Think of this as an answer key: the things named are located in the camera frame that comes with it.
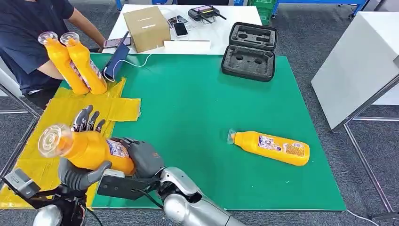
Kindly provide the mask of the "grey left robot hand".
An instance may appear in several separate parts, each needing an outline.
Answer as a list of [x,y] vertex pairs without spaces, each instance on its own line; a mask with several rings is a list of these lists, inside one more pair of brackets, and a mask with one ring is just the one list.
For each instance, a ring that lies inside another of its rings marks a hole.
[[[92,111],[92,105],[82,109],[73,120],[71,131],[92,131],[94,129],[94,123],[99,116],[98,111],[90,115]],[[103,161],[100,166],[94,170],[83,169],[76,167],[68,159],[61,157],[58,166],[58,176],[62,184],[66,187],[76,191],[85,191],[92,184],[98,182],[104,171],[111,168],[111,166],[112,163],[110,161]]]

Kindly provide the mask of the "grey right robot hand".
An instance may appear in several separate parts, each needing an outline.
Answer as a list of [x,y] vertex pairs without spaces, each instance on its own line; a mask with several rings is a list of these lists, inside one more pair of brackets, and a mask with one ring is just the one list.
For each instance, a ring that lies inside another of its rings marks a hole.
[[165,168],[162,157],[151,144],[127,137],[112,137],[111,140],[119,142],[127,149],[129,157],[133,160],[134,175],[137,178],[151,178]]

